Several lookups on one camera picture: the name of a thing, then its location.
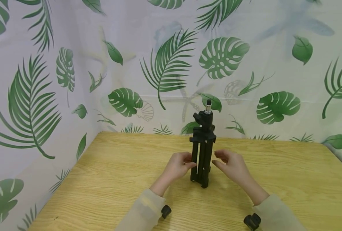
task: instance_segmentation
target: wheel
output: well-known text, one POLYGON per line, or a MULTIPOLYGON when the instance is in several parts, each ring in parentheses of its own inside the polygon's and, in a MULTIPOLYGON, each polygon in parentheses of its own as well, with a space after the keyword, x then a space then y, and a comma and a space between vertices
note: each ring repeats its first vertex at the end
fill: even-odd
POLYGON ((161 212, 163 219, 166 219, 166 217, 172 212, 172 210, 168 205, 165 205, 161 212))

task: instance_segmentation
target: left hand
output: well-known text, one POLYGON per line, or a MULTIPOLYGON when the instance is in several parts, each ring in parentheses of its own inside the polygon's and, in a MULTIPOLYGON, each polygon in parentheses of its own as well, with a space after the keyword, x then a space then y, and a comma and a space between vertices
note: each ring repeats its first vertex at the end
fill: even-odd
POLYGON ((196 163, 192 162, 190 152, 174 153, 164 168, 162 176, 173 182, 183 177, 193 167, 196 167, 196 163))

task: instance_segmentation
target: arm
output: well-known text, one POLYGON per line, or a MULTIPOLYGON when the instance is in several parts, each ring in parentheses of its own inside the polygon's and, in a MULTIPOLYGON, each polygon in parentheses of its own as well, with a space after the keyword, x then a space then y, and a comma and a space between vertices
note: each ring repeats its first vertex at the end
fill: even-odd
POLYGON ((191 162, 191 157, 192 154, 188 152, 174 153, 163 173, 149 189, 142 192, 115 231, 151 231, 162 215, 166 201, 163 195, 168 187, 196 166, 196 163, 191 162))
POLYGON ((215 156, 226 165, 217 160, 212 163, 238 184, 253 202, 253 211, 261 218, 260 227, 263 231, 306 230, 277 195, 268 194, 254 180, 241 155, 228 150, 217 150, 215 156))

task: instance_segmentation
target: beige sleeve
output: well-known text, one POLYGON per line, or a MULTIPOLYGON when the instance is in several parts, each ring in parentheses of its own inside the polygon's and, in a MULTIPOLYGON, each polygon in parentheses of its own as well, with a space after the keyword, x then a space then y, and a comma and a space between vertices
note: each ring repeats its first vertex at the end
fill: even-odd
POLYGON ((144 190, 115 231, 151 231, 158 224, 165 201, 150 189, 144 190))
POLYGON ((263 231, 305 231, 307 230, 281 199, 270 195, 260 205, 253 207, 254 213, 261 218, 259 225, 263 231))

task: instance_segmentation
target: wooden table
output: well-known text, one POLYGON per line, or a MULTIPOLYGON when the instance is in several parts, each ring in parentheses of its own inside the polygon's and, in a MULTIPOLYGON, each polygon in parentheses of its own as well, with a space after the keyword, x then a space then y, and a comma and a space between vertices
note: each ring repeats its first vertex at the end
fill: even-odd
MULTIPOLYGON (((29 231, 113 230, 172 153, 191 151, 188 137, 98 134, 29 231)), ((214 150, 242 154, 252 175, 276 193, 308 230, 342 230, 342 164, 323 145, 217 138, 214 150)), ((164 195, 172 213, 154 230, 248 230, 252 203, 212 165, 209 187, 190 172, 164 195)))

